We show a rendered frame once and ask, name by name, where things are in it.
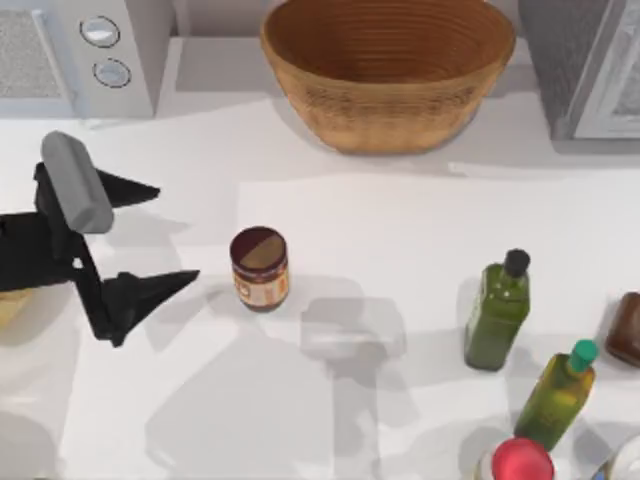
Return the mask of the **yellow-green bottle with green cap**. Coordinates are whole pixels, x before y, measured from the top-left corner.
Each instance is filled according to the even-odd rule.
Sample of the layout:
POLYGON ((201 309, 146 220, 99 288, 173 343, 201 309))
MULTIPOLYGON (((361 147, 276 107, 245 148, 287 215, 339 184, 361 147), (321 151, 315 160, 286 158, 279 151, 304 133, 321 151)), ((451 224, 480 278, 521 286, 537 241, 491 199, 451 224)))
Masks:
POLYGON ((551 452, 589 398, 598 355, 593 340, 581 339, 569 353, 552 356, 515 422, 513 435, 551 452))

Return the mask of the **brown woven basket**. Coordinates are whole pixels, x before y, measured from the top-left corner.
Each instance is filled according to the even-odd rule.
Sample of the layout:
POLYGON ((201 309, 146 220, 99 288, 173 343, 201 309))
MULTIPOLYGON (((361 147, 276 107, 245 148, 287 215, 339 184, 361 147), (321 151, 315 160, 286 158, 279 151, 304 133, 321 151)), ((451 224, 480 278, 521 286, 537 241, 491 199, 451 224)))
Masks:
POLYGON ((486 0, 284 0, 263 20, 260 41, 321 142, 387 155, 433 149, 464 129, 516 35, 486 0))

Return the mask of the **white cup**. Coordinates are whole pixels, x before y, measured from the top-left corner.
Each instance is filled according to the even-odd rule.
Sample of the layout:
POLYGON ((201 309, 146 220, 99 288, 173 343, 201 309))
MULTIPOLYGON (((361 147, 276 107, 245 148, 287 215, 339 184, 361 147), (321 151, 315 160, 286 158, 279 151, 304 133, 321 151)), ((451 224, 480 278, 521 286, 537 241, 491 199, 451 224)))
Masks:
POLYGON ((640 434, 628 439, 602 467, 604 480, 640 480, 640 434))

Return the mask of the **green bottle with black cap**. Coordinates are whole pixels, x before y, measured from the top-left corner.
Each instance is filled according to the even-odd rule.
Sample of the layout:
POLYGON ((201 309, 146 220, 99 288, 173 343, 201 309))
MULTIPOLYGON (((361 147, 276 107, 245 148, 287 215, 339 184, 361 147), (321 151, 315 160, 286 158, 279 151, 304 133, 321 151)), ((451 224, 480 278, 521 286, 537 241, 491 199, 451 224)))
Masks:
POLYGON ((503 368, 530 311, 529 265, 523 249, 484 268, 464 337, 465 363, 477 370, 503 368))

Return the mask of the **bottle with red cap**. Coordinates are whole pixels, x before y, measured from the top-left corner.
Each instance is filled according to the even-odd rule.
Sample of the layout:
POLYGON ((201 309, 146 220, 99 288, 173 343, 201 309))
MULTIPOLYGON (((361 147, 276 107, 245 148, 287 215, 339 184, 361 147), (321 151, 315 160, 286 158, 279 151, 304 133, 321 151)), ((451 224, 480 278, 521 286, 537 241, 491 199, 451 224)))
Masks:
POLYGON ((510 438, 485 452, 470 480, 554 480, 555 467, 546 450, 527 438, 510 438))

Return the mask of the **pale grey rounded box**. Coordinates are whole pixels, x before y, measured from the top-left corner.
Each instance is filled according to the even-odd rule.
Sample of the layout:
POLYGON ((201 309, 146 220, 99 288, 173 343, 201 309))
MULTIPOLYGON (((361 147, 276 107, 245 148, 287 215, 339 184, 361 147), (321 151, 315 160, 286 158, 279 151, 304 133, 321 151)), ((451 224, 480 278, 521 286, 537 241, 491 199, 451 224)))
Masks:
POLYGON ((61 131, 48 133, 41 158, 68 227, 80 234, 105 234, 114 212, 85 144, 61 131))

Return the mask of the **round microwave knob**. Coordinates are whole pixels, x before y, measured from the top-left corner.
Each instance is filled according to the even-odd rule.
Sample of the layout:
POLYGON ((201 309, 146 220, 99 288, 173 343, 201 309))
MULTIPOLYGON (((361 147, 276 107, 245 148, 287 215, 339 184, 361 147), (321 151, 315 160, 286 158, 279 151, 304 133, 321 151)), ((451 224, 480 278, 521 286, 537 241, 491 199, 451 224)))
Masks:
POLYGON ((95 16, 82 20, 79 25, 79 32, 88 44, 97 48, 111 48, 120 40, 118 25, 105 16, 95 16))
POLYGON ((114 58, 96 62, 93 65, 92 72, 98 83, 110 89, 124 88, 132 80, 132 73, 129 67, 114 58))

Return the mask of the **brown jar with label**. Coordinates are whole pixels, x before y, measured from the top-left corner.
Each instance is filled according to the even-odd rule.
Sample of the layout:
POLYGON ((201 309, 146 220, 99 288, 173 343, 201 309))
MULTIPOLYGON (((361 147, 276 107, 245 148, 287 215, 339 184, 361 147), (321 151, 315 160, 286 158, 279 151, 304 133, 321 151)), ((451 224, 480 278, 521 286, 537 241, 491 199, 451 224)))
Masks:
POLYGON ((288 247, 277 230, 267 226, 248 227, 233 238, 229 254, 237 295, 248 309, 269 312, 286 300, 288 247))

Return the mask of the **pale yellow object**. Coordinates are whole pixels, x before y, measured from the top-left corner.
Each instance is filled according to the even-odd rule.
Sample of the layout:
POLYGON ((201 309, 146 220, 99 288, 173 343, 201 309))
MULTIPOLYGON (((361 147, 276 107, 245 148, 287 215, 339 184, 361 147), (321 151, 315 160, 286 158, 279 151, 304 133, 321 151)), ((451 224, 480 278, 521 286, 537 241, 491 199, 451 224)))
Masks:
POLYGON ((32 292, 32 289, 0 292, 0 329, 6 327, 24 308, 32 292))

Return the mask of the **pale microwave oven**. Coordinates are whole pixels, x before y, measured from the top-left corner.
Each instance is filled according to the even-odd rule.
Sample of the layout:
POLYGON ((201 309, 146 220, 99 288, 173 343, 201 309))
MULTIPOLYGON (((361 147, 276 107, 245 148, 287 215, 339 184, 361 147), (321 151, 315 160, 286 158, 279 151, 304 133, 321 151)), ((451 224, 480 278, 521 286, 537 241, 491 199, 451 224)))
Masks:
POLYGON ((153 117, 174 26, 172 0, 0 0, 0 118, 153 117), (115 46, 82 38, 80 22, 95 16, 118 25, 115 46), (108 58, 131 70, 126 87, 95 80, 108 58))

